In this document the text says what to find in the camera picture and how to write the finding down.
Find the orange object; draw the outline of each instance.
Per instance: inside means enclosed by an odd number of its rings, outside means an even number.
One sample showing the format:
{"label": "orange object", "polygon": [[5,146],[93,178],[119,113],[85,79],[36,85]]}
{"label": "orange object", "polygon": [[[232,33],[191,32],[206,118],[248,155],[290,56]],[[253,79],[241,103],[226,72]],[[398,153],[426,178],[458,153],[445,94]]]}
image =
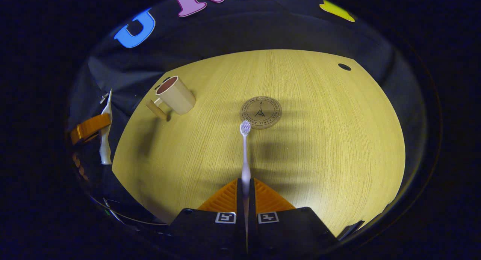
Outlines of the orange object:
{"label": "orange object", "polygon": [[198,209],[207,212],[237,213],[237,179],[218,190]]}
{"label": "orange object", "polygon": [[77,153],[74,153],[74,154],[72,155],[72,159],[74,160],[75,166],[77,166],[77,168],[80,167],[80,160],[79,160],[79,158],[77,157]]}
{"label": "orange object", "polygon": [[254,186],[256,187],[256,214],[295,209],[284,197],[256,178],[254,178]]}
{"label": "orange object", "polygon": [[102,128],[107,127],[108,125],[110,125],[109,114],[102,114],[90,118],[72,130],[70,133],[72,144],[75,145],[80,141],[86,140],[91,135],[98,132]]}

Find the table surface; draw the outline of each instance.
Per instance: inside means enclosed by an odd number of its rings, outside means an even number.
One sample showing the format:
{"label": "table surface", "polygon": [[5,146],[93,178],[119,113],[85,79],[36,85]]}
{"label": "table surface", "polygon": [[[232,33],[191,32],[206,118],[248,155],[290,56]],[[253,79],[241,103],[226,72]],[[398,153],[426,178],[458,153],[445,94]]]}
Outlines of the table surface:
{"label": "table surface", "polygon": [[[171,111],[161,120],[145,104],[175,75],[197,102],[189,113]],[[260,95],[278,100],[282,116],[248,135],[252,177],[295,207],[311,207],[335,236],[369,222],[395,198],[405,153],[392,105],[356,61],[314,51],[232,53],[165,73],[127,123],[113,172],[141,205],[171,223],[182,208],[198,208],[241,176],[239,112]]]}

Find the mug handle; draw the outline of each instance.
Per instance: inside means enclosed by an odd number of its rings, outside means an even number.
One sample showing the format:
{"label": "mug handle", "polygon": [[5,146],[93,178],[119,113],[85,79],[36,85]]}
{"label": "mug handle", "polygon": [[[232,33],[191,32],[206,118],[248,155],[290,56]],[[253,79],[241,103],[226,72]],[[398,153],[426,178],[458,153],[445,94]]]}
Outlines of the mug handle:
{"label": "mug handle", "polygon": [[162,103],[162,100],[159,98],[155,102],[152,101],[152,99],[149,99],[147,102],[147,107],[156,115],[158,118],[161,118],[163,120],[167,120],[167,115],[165,112],[163,112],[158,105]]}

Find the eiffel tower print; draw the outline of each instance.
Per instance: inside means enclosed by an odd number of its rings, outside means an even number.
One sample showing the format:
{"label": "eiffel tower print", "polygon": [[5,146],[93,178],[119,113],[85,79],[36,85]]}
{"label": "eiffel tower print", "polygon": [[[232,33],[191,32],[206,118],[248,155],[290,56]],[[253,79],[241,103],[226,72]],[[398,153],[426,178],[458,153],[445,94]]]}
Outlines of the eiffel tower print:
{"label": "eiffel tower print", "polygon": [[262,102],[261,102],[261,107],[259,108],[259,111],[256,113],[256,116],[265,116],[264,113],[262,112]]}

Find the toothbrush head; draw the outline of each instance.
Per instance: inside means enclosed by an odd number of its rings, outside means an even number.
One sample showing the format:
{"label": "toothbrush head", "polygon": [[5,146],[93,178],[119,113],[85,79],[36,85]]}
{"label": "toothbrush head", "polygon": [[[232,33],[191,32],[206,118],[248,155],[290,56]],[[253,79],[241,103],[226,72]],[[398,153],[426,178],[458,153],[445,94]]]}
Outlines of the toothbrush head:
{"label": "toothbrush head", "polygon": [[240,133],[243,136],[247,136],[249,132],[251,132],[251,123],[249,123],[247,120],[244,120],[244,122],[240,124]]}

